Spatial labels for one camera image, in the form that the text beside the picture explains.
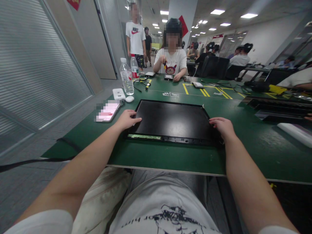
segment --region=black shorts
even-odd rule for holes
[[[136,62],[137,62],[137,65],[139,66],[139,68],[145,68],[145,65],[144,65],[144,55],[136,55]]]

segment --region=ceiling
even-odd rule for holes
[[[169,0],[141,0],[142,4],[142,17],[143,17],[143,27],[149,28],[149,33],[163,32],[164,25],[166,23],[162,22],[162,19],[168,19],[168,15],[161,15],[160,11],[169,10]],[[156,29],[153,24],[158,24],[159,29]]]
[[[214,9],[225,10],[221,15],[210,14]],[[289,16],[312,9],[312,1],[309,0],[198,0],[193,26],[200,20],[207,20],[206,24],[199,24],[198,29],[192,29],[192,34],[206,32],[218,35],[221,32],[266,22],[273,19]],[[241,18],[247,13],[257,14],[251,19]],[[230,26],[220,26],[222,23],[230,23]]]
[[[169,0],[141,0],[141,3],[143,26],[149,28],[149,33],[163,32],[165,23],[162,22],[162,19],[168,19],[168,16],[160,15],[160,10],[169,10]],[[221,15],[210,14],[214,9],[225,10],[225,12]],[[207,20],[208,23],[199,24],[198,29],[191,29],[191,35],[200,32],[206,32],[206,35],[218,35],[227,30],[266,22],[311,9],[312,1],[310,0],[198,0],[193,26],[196,26],[200,20]],[[251,19],[241,18],[247,13],[258,14],[258,16]],[[153,23],[157,23],[159,29],[155,29]],[[231,25],[220,26],[222,23],[231,23]],[[217,30],[209,31],[209,28],[216,28]]]

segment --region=white power adapter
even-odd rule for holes
[[[123,89],[113,89],[113,95],[115,100],[125,100],[126,96]]]

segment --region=smartphone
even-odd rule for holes
[[[96,122],[110,122],[114,118],[121,103],[107,103],[103,109],[98,113]]]

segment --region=water bottle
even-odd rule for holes
[[[133,79],[139,79],[139,66],[137,65],[137,60],[134,54],[131,54],[131,71]]]
[[[120,74],[123,80],[123,88],[127,95],[133,95],[134,94],[134,87],[133,87],[133,78],[131,69],[127,64],[127,59],[121,58],[121,66],[120,66]]]

